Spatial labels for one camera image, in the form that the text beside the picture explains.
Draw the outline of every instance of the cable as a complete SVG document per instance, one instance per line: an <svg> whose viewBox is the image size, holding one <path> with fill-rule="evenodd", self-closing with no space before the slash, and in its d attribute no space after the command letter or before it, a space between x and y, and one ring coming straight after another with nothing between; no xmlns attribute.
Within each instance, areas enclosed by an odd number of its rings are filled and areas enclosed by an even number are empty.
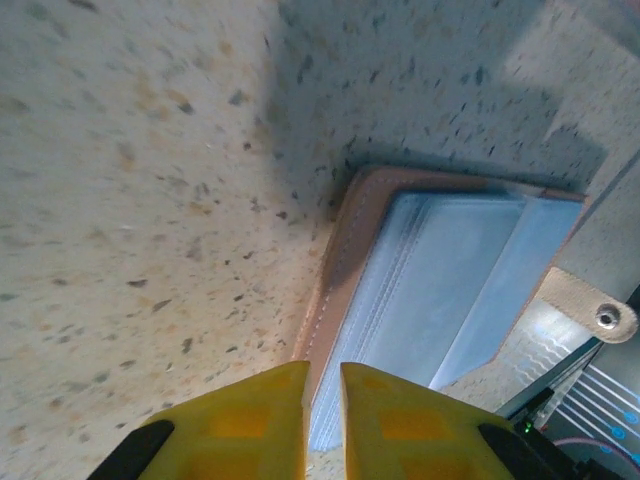
<svg viewBox="0 0 640 480"><path fill-rule="evenodd" d="M633 471L636 472L638 476L640 476L640 466L633 460L633 458L631 458L631 455L622 450L620 447L617 447L613 443L607 442L606 440L598 440L596 438L588 437L567 437L556 440L555 442L553 442L553 444L556 447L561 447L562 445L581 444L608 448L612 453L615 453L620 458L622 458L631 468L633 468Z"/></svg>

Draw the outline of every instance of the speckled countertop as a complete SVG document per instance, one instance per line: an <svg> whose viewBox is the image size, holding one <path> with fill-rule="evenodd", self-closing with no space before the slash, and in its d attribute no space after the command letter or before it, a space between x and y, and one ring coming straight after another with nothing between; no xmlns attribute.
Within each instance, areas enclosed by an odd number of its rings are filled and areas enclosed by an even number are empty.
<svg viewBox="0 0 640 480"><path fill-rule="evenodd" d="M363 163L590 193L560 263L624 299L639 45L554 1L2 1L0 478L285 361Z"/></svg>

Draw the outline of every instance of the terrazzo surface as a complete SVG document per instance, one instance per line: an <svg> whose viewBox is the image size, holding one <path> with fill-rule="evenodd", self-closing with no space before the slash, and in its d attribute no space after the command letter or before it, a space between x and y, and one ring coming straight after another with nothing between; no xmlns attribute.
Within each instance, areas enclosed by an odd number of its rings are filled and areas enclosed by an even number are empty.
<svg viewBox="0 0 640 480"><path fill-rule="evenodd" d="M286 361L365 164L589 194L559 264L626 299L640 42L587 13L0 1L0 478L86 478L152 412Z"/></svg>

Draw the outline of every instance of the metal rivet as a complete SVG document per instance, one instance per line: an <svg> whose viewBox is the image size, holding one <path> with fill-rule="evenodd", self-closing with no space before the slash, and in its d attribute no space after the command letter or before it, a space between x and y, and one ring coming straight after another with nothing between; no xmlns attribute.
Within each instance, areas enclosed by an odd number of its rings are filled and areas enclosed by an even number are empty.
<svg viewBox="0 0 640 480"><path fill-rule="evenodd" d="M612 330L620 323L620 310L610 303L603 303L596 312L596 322L605 330Z"/></svg>

